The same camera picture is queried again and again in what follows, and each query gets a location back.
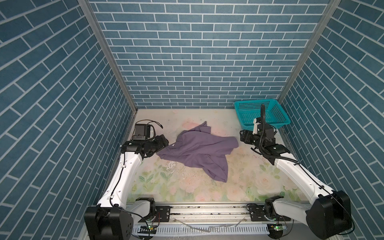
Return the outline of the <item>purple trousers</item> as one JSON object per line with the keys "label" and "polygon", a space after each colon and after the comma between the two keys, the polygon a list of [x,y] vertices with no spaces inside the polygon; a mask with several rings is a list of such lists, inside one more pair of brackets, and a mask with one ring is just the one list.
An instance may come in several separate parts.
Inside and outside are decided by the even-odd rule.
{"label": "purple trousers", "polygon": [[238,147],[235,137],[212,135],[211,127],[204,122],[181,132],[173,144],[157,152],[157,155],[163,160],[202,169],[214,181],[226,183],[229,174],[226,156]]}

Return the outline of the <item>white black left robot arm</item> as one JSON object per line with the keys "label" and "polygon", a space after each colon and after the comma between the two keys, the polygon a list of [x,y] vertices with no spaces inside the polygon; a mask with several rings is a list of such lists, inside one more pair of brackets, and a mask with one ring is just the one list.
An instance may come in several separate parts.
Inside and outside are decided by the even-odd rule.
{"label": "white black left robot arm", "polygon": [[169,145],[164,135],[148,140],[126,141],[121,146],[119,164],[103,196],[86,209],[84,219],[91,240],[128,240],[134,226],[147,224],[157,215],[154,198],[139,198],[127,206],[128,187],[145,158]]}

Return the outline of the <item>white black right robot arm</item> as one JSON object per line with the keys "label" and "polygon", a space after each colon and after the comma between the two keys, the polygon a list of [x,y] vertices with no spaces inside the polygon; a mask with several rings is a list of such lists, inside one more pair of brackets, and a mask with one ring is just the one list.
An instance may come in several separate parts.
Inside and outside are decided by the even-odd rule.
{"label": "white black right robot arm", "polygon": [[303,167],[284,145],[276,143],[273,131],[264,135],[241,130],[240,140],[252,145],[254,152],[286,174],[309,201],[304,204],[286,200],[280,195],[270,197],[264,205],[266,219],[276,221],[280,217],[288,217],[308,226],[322,240],[347,235],[355,230],[349,196],[327,186]]}

